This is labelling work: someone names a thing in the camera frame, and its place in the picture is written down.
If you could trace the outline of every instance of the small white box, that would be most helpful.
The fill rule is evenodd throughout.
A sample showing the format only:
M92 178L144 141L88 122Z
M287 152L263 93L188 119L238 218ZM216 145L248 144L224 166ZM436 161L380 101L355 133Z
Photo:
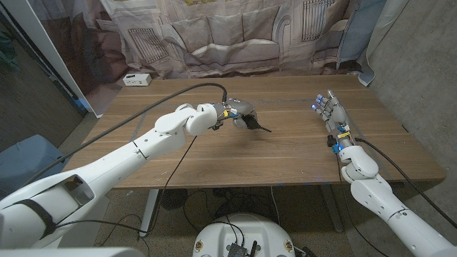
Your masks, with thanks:
M126 86L148 86L152 78L150 74L127 74L122 80Z

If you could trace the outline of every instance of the robotic hand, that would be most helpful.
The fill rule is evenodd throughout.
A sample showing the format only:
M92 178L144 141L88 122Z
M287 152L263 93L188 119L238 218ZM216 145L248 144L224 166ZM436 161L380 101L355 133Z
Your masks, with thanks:
M344 107L331 90L328 98L318 95L311 108L326 122L331 134L327 146L338 154L344 179L351 184L352 196L385 221L415 256L456 256L457 248L417 216L393 193L378 173L378 165L352 139Z
M136 140L99 160L71 171L40 179L0 201L0 248L42 248L63 236L119 182L147 161L180 149L185 130L198 136L218 129L224 119L243 129L264 129L254 107L241 100L222 104L179 106L157 119Z
M338 126L342 126L349 131L349 125L346 123L348 119L344 108L330 89L327 93L328 97L324 97L321 94L317 95L317 105L313 104L311 108L325 121L328 132Z
M213 129L219 129L223 124L224 119L233 118L233 125L240 129L263 129L271 132L271 130L260 126L257 122L257 113L254 106L250 103L239 99L229 99L222 104L214 104L214 108L218 114L218 122Z

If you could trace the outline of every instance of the wire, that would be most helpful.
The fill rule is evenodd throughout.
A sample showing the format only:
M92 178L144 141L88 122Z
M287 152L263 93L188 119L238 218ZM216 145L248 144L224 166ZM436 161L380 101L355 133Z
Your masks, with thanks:
M229 217L227 215L226 215L226 218L227 218L228 224L231 227L231 230L233 230L233 233L235 234L235 243L238 244L238 236L236 235L235 228L233 228L233 225L230 223Z
M374 149L375 151L377 151L379 154L381 154L389 163L391 163L396 169L397 171L407 180L408 183L410 183L412 185L412 187L432 206L435 208L435 210L437 210L437 212L439 212L442 217L444 217L454 228L457 228L457 223L454 222L451 218L449 218L449 216L447 216L439 207L437 207L437 205L429 198L427 197L427 195L422 192L421 189L419 189L414 182L412 182L412 180L404 173L403 170L401 170L401 168L395 163L393 162L385 153L383 153L381 150L379 150L377 147L375 147L372 143L368 142L367 140L365 139L362 139L362 138L355 138L355 140L357 142L363 142L363 143L366 143L368 146L370 146L372 149Z
M336 163L338 164L338 175L340 177L340 185L341 185L341 192L343 192L343 196L344 196L344 203L346 205L346 210L348 212L348 215L349 215L349 220L351 221L352 223L352 226L356 229L357 233L371 246L373 247L373 249L377 250L378 253L382 254L383 256L385 257L388 257L385 253L381 252L379 249L377 249L377 247L375 247L368 239L365 238L365 236L362 235L362 233L358 230L358 228L356 227L356 224L354 224L353 220L352 220L352 216L351 216L351 213L349 212L349 205L348 205L348 199L346 198L346 193L344 192L344 189L343 189L343 181L341 180L341 172L340 172L340 162L339 162L339 159L338 159L338 154L335 153L335 156L336 156Z
M184 201L184 205L183 205L183 212L184 212L184 217L186 218L187 222L189 222L189 224L192 226L192 228L194 228L194 230L197 232L197 233L200 233L200 231L197 229L197 227L195 227L195 225L192 224L191 220L189 219L189 217L187 216L187 213L186 213L186 203L187 203L187 200L190 199L191 196L193 196L194 194L198 193L198 192L202 192L205 194L205 197L206 197L206 211L208 211L208 215L210 217L213 218L213 216L211 215L210 211L209 211L209 208L208 208L208 194L203 191L203 190L197 190L193 193L191 193L189 196L187 196L187 199Z
M117 223L119 224L122 220L124 220L125 218L127 218L127 217L129 217L129 216L137 217L138 220L140 220L140 223L141 223L141 218L140 218L138 215L136 215L136 214L127 214L127 215L125 215L124 217L122 217L121 219L119 219L119 221L118 221ZM104 246L104 245L105 245L105 243L108 241L109 237L111 236L111 234L114 232L114 230L115 230L116 228L117 228L117 225L115 225L115 226L113 227L113 229L111 229L111 232L109 232L108 236L107 236L106 239L103 241L103 243L100 244L100 246Z
M152 108L158 106L159 104L162 104L163 102L165 101L168 101L169 99L172 99L173 97L176 97L182 93L185 93L189 90L192 90L192 89L196 89L198 87L202 87L202 86L217 86L219 88L221 88L224 93L222 95L222 102L225 102L227 100L227 90L221 85L221 84L216 84L216 83L202 83L202 84L197 84L197 85L193 85L193 86L189 86L183 90L180 90L174 94L171 94L167 97L164 97L162 98L161 100L158 100L157 102L151 104L150 106L147 106L145 109L143 109L142 111L138 112L137 114L134 114L132 116L130 116L129 118L127 118L126 120L120 122L119 124L115 125L115 126L112 126L111 128L105 130L104 132L100 133L98 136L95 136L94 138L92 138L91 140L87 141L86 143L83 143L82 145L80 145L79 147L77 147L76 149L74 149L73 151L70 151L69 153L65 154L64 156L56 159L55 161L53 161L51 164L49 164L48 166L46 166L45 168L41 169L40 171L38 171L37 173L35 173L29 180L27 180L22 186L21 188L27 186L28 184L32 183L33 181L35 181L35 179L37 179L38 177L40 177L43 173L47 172L50 168L54 167L56 164L64 161L66 158L74 155L75 153L79 152L80 150L82 150L83 148L86 148L86 146L90 145L91 143L99 140L100 138L106 136L107 134L111 133L112 131L122 127L123 125L127 124L128 122L130 121L133 121L135 118L139 117L140 115L146 113L147 111L151 110Z
M138 232L148 233L148 231L143 231L143 230L141 230L141 229L134 228L134 227L132 227L132 226L127 226L127 225L120 224L120 223L116 223L116 222L100 221L100 220L79 220L79 221L69 221L69 222L66 222L66 223L57 225L57 226L56 226L56 229L61 228L61 227L63 227L63 226L67 226L67 225L71 225L71 224L75 224L75 223L83 223L83 222L93 222L93 223L102 223L102 224L108 224L108 225L121 226L121 227L129 228L129 229L131 229L131 230L135 230L135 231L138 231Z
M146 247L148 248L148 257L151 257L151 250L149 249L149 244L144 240L144 238L140 237L141 240L143 240L144 244L146 244Z
M243 233L243 231L241 231L241 229L237 225L232 224L232 223L223 222L223 221L213 221L213 222L210 223L210 225L211 224L215 224L215 223L222 223L222 224L234 226L235 228L237 228L240 231L241 235L243 236L243 242L241 243L241 247L244 246L244 233Z
M270 188L271 188L271 197L272 197L272 199L273 199L274 208L276 209L276 215L278 216L278 225L281 225L281 221L279 220L278 206L276 205L276 201L274 200L273 186L270 186Z
M169 184L169 182L170 182L170 180L171 180L171 177L173 176L173 174L174 174L174 173L176 172L176 170L178 169L179 164L181 164L181 162L184 160L184 157L186 157L187 152L189 152L189 150L191 149L191 146L194 144L194 141L195 141L196 138L197 138L197 136L194 137L194 139L192 140L190 146L187 148L187 150L186 150L186 152L184 153L183 157L182 157L181 160L179 161L178 165L176 166L176 168L174 169L174 171L171 173L171 175L170 175L168 181L165 183L164 190L166 190L166 187L168 186L168 184ZM162 202L162 196L163 196L163 194L161 194L159 203ZM160 208L157 209L157 213L156 213L157 216L159 215L159 211L160 211ZM121 226L121 227L124 227L124 228L130 228L130 229L132 229L132 230L135 230L135 231L138 231L138 232L145 233L145 236L146 236L146 235L148 235L150 232L152 232L152 230L153 230L154 227L156 226L156 221L157 221L157 220L154 221L153 226L152 226L151 229L149 229L148 231L143 231L143 230L141 230L141 229L134 228L134 227L132 227L132 226L127 226L127 225L120 224L120 223L114 223L114 222L109 222L109 221L99 221L99 220L69 221L69 222L66 222L66 223L57 225L57 226L56 226L56 229L57 229L57 228L61 228L61 227L63 227L63 226L70 225L70 224L74 224L74 223L94 222L94 223L102 223L102 224L109 224L109 225Z

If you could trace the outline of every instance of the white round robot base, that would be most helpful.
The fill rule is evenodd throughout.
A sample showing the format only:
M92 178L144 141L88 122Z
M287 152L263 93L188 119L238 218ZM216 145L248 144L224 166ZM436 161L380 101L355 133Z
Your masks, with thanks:
M273 221L252 213L232 213L215 220L225 223L211 223L197 236L193 257L241 256L251 254L253 242L257 241L255 257L295 257L291 237Z

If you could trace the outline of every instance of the floor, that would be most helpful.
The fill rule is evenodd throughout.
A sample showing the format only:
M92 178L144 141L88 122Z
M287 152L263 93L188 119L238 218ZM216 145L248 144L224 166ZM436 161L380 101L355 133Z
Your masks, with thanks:
M369 86L446 172L447 177L441 183L418 185L453 220L457 220L454 201L457 198L456 25L456 1L409 1L370 58L376 79ZM70 149L81 143L95 122L94 117L86 117L61 148ZM392 187L411 210L451 243L457 244L456 230L409 185L394 183ZM267 188L251 190L269 196ZM298 247L307 246L317 256L381 256L353 228L340 186L333 186L333 192L345 226L345 232L341 234L333 231L317 186L277 187L274 190L281 225ZM412 256L383 221L352 199L347 186L344 190L354 223L373 245L387 256ZM209 195L210 212L214 212L221 199L213 196L210 189L205 191ZM142 216L147 193L144 190L110 191L111 203L105 220L118 221L130 213ZM204 202L204 195L196 193L186 204L190 220L199 228L211 221ZM133 216L123 222L139 226ZM103 242L110 230L111 227L102 226L97 242ZM152 256L190 256L196 234L184 218L182 208L174 211L162 208L155 231L146 242ZM117 228L105 245L134 247L147 256L144 242L137 241L134 232L123 228Z

